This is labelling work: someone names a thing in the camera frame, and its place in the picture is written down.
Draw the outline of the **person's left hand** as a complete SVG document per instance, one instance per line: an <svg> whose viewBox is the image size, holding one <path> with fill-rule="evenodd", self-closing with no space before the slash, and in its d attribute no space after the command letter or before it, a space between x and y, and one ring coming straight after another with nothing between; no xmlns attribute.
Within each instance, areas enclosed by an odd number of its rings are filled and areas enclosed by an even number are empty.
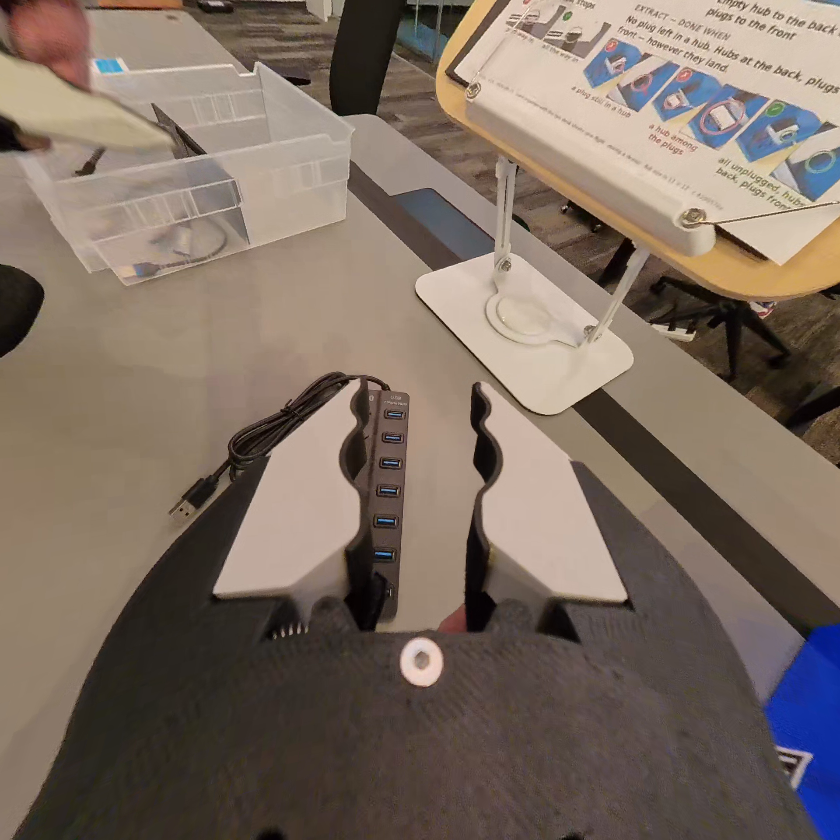
<svg viewBox="0 0 840 840"><path fill-rule="evenodd" d="M90 32L78 1L2 2L13 53L47 67L72 86L89 90Z"/></svg>

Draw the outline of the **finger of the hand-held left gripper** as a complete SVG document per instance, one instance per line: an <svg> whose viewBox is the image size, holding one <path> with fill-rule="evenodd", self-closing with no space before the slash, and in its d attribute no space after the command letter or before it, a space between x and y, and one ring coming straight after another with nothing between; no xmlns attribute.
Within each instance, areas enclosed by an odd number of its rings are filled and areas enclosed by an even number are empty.
<svg viewBox="0 0 840 840"><path fill-rule="evenodd" d="M75 87L48 68L1 55L1 152L27 152L27 140L72 142L118 151L173 148L156 122L120 102Z"/></svg>
<svg viewBox="0 0 840 840"><path fill-rule="evenodd" d="M156 103L153 102L150 105L158 126L171 137L175 159L191 159L207 154L204 148Z"/></svg>

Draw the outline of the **black chair base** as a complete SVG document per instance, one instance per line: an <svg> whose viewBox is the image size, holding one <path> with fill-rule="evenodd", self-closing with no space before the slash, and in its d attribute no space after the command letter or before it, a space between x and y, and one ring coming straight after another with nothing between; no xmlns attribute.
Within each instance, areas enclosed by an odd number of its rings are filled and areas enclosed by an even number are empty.
<svg viewBox="0 0 840 840"><path fill-rule="evenodd" d="M679 300L669 309L652 317L648 324L673 341L689 343L697 336L698 328L708 330L723 328L726 337L728 371L719 374L726 383L733 383L739 376L742 334L745 330L757 336L774 351L767 365L779 370L793 356L787 344L764 322L749 302L724 297L686 280L662 276L648 288L650 294L660 298L666 290L673 290L698 303L693 308L681 309Z"/></svg>

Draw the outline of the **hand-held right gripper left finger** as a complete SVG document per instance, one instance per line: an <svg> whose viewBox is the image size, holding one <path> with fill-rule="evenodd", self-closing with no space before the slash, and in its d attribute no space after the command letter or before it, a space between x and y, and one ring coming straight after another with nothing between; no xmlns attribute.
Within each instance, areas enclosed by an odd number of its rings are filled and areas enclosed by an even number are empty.
<svg viewBox="0 0 840 840"><path fill-rule="evenodd" d="M309 622L336 597L373 622L373 544L356 485L367 456L367 380L339 390L270 452L213 586L220 600L286 597Z"/></svg>

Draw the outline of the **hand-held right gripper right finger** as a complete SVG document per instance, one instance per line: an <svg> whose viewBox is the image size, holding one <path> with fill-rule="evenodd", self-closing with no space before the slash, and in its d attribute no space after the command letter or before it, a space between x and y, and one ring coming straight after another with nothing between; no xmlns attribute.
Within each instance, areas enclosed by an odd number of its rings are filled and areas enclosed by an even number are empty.
<svg viewBox="0 0 840 840"><path fill-rule="evenodd" d="M508 600L536 618L552 602L626 604L572 459L488 383L472 385L469 420L483 485L466 546L467 630L482 631Z"/></svg>

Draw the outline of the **printed instruction sheet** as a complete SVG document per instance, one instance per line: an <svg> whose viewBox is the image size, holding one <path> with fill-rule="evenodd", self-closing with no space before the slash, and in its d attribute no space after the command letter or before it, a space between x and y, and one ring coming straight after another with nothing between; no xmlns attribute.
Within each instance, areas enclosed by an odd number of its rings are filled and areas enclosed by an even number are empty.
<svg viewBox="0 0 840 840"><path fill-rule="evenodd" d="M838 2L496 2L471 118L687 256L784 265L838 219Z"/></svg>

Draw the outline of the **clear plastic bin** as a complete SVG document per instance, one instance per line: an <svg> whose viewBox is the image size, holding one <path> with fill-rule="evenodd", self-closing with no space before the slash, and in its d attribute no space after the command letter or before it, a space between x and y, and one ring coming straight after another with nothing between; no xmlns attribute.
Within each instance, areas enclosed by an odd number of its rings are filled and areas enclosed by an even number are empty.
<svg viewBox="0 0 840 840"><path fill-rule="evenodd" d="M152 121L156 103L206 155L58 142L14 154L89 272L111 270L131 286L344 219L353 128L267 66L94 79Z"/></svg>

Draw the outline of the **black office chair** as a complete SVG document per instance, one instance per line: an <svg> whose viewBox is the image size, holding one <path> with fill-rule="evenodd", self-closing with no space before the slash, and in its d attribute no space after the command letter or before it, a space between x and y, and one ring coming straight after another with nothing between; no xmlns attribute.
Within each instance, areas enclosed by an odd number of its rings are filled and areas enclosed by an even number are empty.
<svg viewBox="0 0 840 840"><path fill-rule="evenodd" d="M331 110L340 117L379 108L405 1L345 1L329 72Z"/></svg>

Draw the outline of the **instruction sheet on board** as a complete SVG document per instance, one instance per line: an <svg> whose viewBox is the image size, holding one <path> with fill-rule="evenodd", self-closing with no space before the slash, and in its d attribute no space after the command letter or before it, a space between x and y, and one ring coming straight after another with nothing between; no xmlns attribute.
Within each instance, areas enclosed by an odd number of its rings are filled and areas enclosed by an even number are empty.
<svg viewBox="0 0 840 840"><path fill-rule="evenodd" d="M832 222L815 240L783 266L751 256L729 239L719 239L714 248L700 256L685 256L644 230L634 217L618 213L614 205L599 202L562 175L551 173L530 154L517 151L493 129L477 124L467 107L466 89L449 77L447 70L466 49L474 34L484 28L495 2L475 1L451 36L436 71L436 96L445 113L465 130L488 142L558 194L598 217L603 223L637 247L644 248L672 269L698 285L725 297L748 301L790 300L816 294L838 283L838 221Z"/></svg>

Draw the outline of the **blue storage bin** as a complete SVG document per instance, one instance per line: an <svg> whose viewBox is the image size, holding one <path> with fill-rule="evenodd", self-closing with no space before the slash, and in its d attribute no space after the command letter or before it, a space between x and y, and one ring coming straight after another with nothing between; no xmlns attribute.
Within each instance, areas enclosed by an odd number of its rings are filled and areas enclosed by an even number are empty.
<svg viewBox="0 0 840 840"><path fill-rule="evenodd" d="M818 627L765 707L795 792L823 838L839 837L839 625Z"/></svg>

